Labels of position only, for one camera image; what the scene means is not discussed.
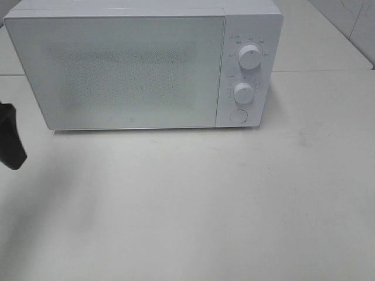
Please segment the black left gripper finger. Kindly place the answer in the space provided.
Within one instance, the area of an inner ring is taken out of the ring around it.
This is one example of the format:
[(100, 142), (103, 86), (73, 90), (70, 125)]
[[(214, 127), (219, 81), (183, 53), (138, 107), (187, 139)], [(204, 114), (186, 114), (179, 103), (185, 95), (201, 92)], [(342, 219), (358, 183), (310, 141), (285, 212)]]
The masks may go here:
[(0, 137), (1, 162), (12, 170), (18, 170), (27, 159), (27, 154), (18, 134), (16, 109), (9, 103), (1, 103)]

